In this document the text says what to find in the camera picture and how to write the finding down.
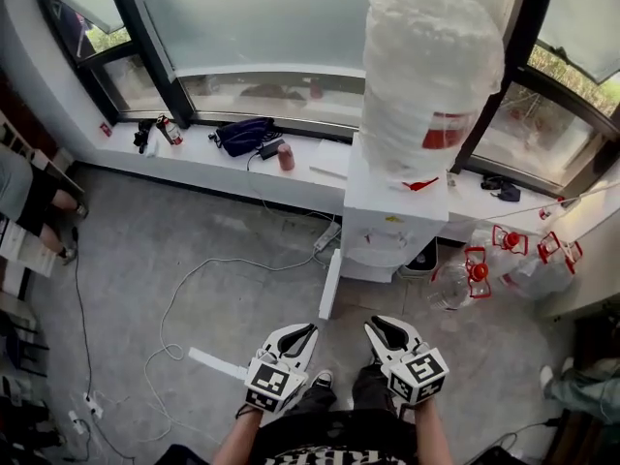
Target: charger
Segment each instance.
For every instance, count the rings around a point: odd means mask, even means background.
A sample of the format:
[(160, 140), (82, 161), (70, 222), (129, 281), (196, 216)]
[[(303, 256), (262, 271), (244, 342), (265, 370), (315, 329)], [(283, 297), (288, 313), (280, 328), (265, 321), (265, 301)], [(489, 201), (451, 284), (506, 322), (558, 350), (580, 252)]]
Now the charger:
[(284, 144), (283, 139), (279, 139), (278, 141), (274, 141), (273, 143), (266, 144), (263, 148), (259, 150), (259, 155), (263, 160), (270, 159), (274, 155), (278, 154), (278, 146)]

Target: white cable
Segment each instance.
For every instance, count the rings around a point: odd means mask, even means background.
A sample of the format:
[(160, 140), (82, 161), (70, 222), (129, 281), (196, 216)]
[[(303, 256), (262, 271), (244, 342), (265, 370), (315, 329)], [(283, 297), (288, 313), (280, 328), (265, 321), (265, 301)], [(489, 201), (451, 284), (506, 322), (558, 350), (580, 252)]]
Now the white cable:
[(263, 199), (263, 195), (261, 195), (261, 193), (259, 193), (259, 191), (258, 191), (256, 188), (254, 188), (254, 186), (252, 186), (252, 182), (251, 182), (251, 179), (250, 179), (250, 174), (251, 174), (251, 173), (257, 173), (257, 172), (251, 172), (251, 171), (250, 171), (250, 161), (251, 161), (251, 160), (252, 160), (252, 159), (253, 159), (253, 158), (254, 158), (254, 157), (255, 157), (258, 153), (259, 153), (259, 152), (257, 151), (257, 152), (255, 152), (255, 153), (253, 153), (252, 155), (250, 155), (250, 158), (248, 159), (247, 164), (246, 164), (246, 173), (247, 173), (247, 176), (248, 176), (248, 186), (249, 186), (249, 187), (250, 187), (250, 189), (251, 189), (251, 190), (252, 190), (252, 191), (256, 194), (256, 196), (257, 196), (257, 197), (259, 197), (259, 200), (263, 203), (264, 209), (265, 209), (267, 212), (269, 212), (269, 213), (270, 213), (270, 214), (272, 214), (272, 215), (275, 215), (276, 217), (281, 217), (281, 218), (283, 218), (283, 219), (299, 219), (299, 218), (301, 218), (301, 217), (308, 217), (309, 215), (320, 215), (321, 217), (325, 217), (327, 220), (330, 220), (331, 222), (333, 222), (333, 221), (334, 221), (334, 219), (336, 218), (336, 214), (335, 214), (335, 213), (331, 216), (331, 218), (329, 218), (329, 216), (328, 216), (328, 215), (325, 215), (324, 213), (321, 213), (321, 212), (316, 212), (316, 211), (314, 211), (314, 210), (312, 210), (311, 212), (308, 212), (308, 213), (304, 213), (304, 214), (302, 214), (302, 215), (283, 215), (283, 214), (278, 214), (277, 212), (275, 212), (275, 211), (271, 210), (271, 209), (267, 206), (266, 202), (264, 201), (264, 199)]
[(562, 201), (552, 201), (552, 202), (544, 204), (544, 205), (532, 206), (530, 208), (523, 208), (522, 210), (516, 210), (515, 212), (504, 213), (504, 214), (501, 214), (501, 215), (493, 215), (491, 217), (483, 217), (481, 219), (477, 219), (475, 217), (471, 217), (469, 219), (462, 219), (462, 220), (459, 220), (457, 222), (470, 222), (470, 221), (479, 222), (479, 221), (491, 221), (491, 220), (495, 220), (495, 219), (501, 219), (503, 217), (509, 217), (511, 215), (516, 215), (516, 214), (523, 213), (523, 212), (530, 212), (532, 210), (540, 210), (541, 208), (548, 208), (550, 206), (561, 205), (562, 203), (573, 202), (575, 200), (579, 200), (579, 199), (582, 199), (582, 198), (585, 198), (585, 197), (590, 197), (592, 195), (596, 195), (597, 193), (600, 193), (601, 191), (606, 191), (606, 190), (609, 190), (611, 188), (615, 188), (616, 186), (619, 186), (619, 185), (620, 185), (620, 180), (612, 182), (611, 184), (607, 184), (606, 186), (604, 186), (602, 188), (597, 188), (596, 190), (591, 190), (591, 191), (586, 191), (585, 193), (581, 193), (581, 195), (579, 195), (578, 197), (567, 198), (567, 199), (562, 200)]
[[(184, 427), (186, 429), (190, 429), (196, 432), (199, 432), (203, 435), (205, 435), (206, 437), (208, 437), (209, 439), (211, 439), (213, 442), (217, 443), (217, 440), (215, 440), (214, 438), (212, 438), (211, 436), (209, 436), (207, 433), (197, 429), (196, 427), (192, 427), (191, 425), (187, 425), (183, 422), (178, 421), (177, 419), (173, 418), (167, 408), (166, 405), (164, 404), (164, 401), (162, 400), (162, 398), (160, 397), (160, 395), (157, 393), (157, 390), (155, 390), (155, 387), (152, 385), (150, 379), (148, 378), (148, 374), (146, 372), (146, 369), (148, 367), (149, 362), (158, 354), (160, 354), (161, 352), (166, 352), (166, 355), (168, 355), (170, 358), (172, 358), (173, 360), (179, 361), (182, 360), (185, 357), (185, 353), (183, 351), (183, 348), (181, 348), (178, 344), (176, 343), (169, 343), (167, 344), (166, 341), (164, 340), (164, 322), (166, 320), (166, 317), (168, 316), (168, 313), (170, 312), (170, 310), (172, 309), (172, 306), (174, 305), (174, 301), (176, 300), (176, 296), (179, 292), (179, 290), (181, 289), (181, 287), (183, 286), (183, 284), (185, 284), (185, 281), (187, 281), (187, 279), (194, 274), (196, 271), (198, 271), (199, 269), (201, 269), (202, 267), (204, 267), (205, 265), (211, 263), (211, 262), (220, 262), (220, 263), (230, 263), (230, 262), (243, 262), (245, 264), (250, 264), (250, 265), (254, 265), (260, 268), (264, 268), (266, 270), (269, 270), (271, 272), (280, 272), (282, 270), (289, 270), (291, 268), (295, 268), (295, 267), (300, 267), (302, 265), (306, 265), (309, 264), (310, 262), (312, 262), (313, 260), (315, 260), (315, 255), (316, 253), (313, 253), (309, 259), (300, 262), (300, 263), (294, 263), (293, 265), (286, 265), (283, 267), (272, 267), (269, 265), (265, 265), (263, 263), (257, 263), (257, 262), (252, 262), (249, 260), (245, 260), (245, 259), (215, 259), (215, 258), (210, 258), (210, 259), (206, 259), (204, 262), (202, 262), (200, 265), (196, 266), (195, 268), (193, 268), (192, 270), (190, 270), (187, 274), (185, 274), (185, 277), (183, 277), (183, 279), (181, 279), (181, 281), (179, 282), (179, 284), (176, 286), (176, 289), (174, 290), (174, 293), (172, 294), (172, 298), (170, 300), (170, 304), (168, 305), (168, 308), (166, 309), (166, 312), (164, 312), (164, 316), (162, 317), (162, 321), (160, 322), (159, 325), (159, 339), (160, 339), (160, 343), (161, 343), (161, 348), (159, 350), (157, 350), (155, 353), (153, 353), (148, 360), (146, 361), (146, 363), (144, 364), (144, 379), (146, 379), (146, 383), (148, 384), (148, 386), (150, 387), (152, 393), (155, 395), (155, 398), (157, 399), (157, 402), (159, 403), (159, 409), (155, 408), (155, 410), (157, 410), (159, 413), (161, 413), (164, 417), (166, 417), (166, 419), (168, 420), (168, 429), (166, 429), (162, 434), (160, 434), (159, 436), (153, 437), (153, 438), (149, 438), (149, 439), (145, 439), (145, 440), (139, 440), (141, 443), (149, 443), (152, 441), (159, 441), (160, 439), (164, 438), (165, 436), (167, 436), (171, 430), (172, 430), (172, 424), (176, 424), (179, 425), (181, 427)], [(174, 353), (171, 351), (172, 348), (175, 348), (178, 350), (178, 355), (175, 356)]]

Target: white plastic wrap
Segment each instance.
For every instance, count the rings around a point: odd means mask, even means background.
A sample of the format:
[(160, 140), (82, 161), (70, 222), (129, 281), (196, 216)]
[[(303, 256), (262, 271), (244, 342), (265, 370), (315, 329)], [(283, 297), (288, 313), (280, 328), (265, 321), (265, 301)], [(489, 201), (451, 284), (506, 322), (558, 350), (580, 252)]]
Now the white plastic wrap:
[(399, 181), (452, 165), (504, 74), (501, 34), (473, 0), (370, 0), (363, 60), (364, 157)]

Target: wall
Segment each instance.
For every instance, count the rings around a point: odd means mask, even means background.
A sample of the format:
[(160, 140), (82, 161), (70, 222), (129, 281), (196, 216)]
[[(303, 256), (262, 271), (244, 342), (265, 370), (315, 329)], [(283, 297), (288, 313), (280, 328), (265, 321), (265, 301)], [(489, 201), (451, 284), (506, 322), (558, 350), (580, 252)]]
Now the wall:
[(580, 316), (601, 307), (606, 299), (620, 299), (620, 211), (615, 211), (580, 240), (583, 258), (571, 287), (544, 301), (544, 317)]
[[(620, 160), (589, 191), (618, 182), (620, 182)], [(575, 241), (595, 229), (618, 209), (620, 209), (620, 185), (584, 197), (570, 207), (565, 215), (549, 223), (549, 228), (555, 231), (561, 239)]]
[(36, 0), (0, 0), (0, 65), (60, 146), (86, 160), (104, 121), (54, 41)]

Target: red label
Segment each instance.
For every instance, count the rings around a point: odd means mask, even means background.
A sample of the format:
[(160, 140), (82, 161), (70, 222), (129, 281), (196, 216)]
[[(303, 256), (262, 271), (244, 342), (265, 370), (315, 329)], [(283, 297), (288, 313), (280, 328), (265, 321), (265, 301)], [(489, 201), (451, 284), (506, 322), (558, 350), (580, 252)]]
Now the red label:
[(422, 142), (422, 148), (441, 150), (458, 145), (469, 135), (474, 120), (472, 113), (435, 112)]
[(112, 136), (112, 129), (105, 122), (101, 123), (101, 126), (99, 126), (99, 129), (101, 129), (108, 138)]

